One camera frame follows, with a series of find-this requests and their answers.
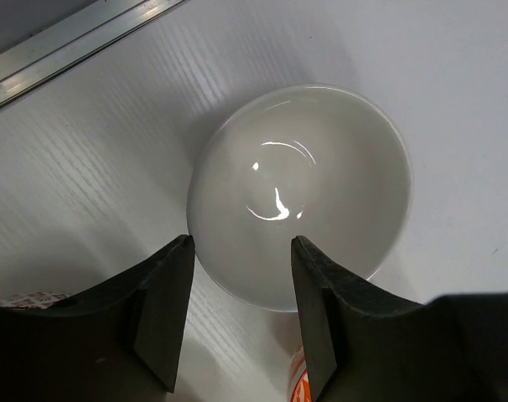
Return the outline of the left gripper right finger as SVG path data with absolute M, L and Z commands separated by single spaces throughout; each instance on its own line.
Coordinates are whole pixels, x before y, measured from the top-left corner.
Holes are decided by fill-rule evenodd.
M 508 401 L 508 293 L 396 296 L 291 243 L 315 401 Z

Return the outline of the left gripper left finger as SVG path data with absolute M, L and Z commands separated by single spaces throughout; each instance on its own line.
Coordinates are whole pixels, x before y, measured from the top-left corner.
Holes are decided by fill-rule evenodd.
M 164 401 L 175 389 L 194 277 L 182 234 L 46 309 L 0 307 L 0 401 Z

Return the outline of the small patterned bowl under arm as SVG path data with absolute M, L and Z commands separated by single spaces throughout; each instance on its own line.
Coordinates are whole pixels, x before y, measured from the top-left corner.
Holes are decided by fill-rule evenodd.
M 0 300 L 0 307 L 16 310 L 43 310 L 53 306 L 56 302 L 63 301 L 68 297 L 70 297 L 70 293 L 61 291 L 37 291 L 23 293 Z

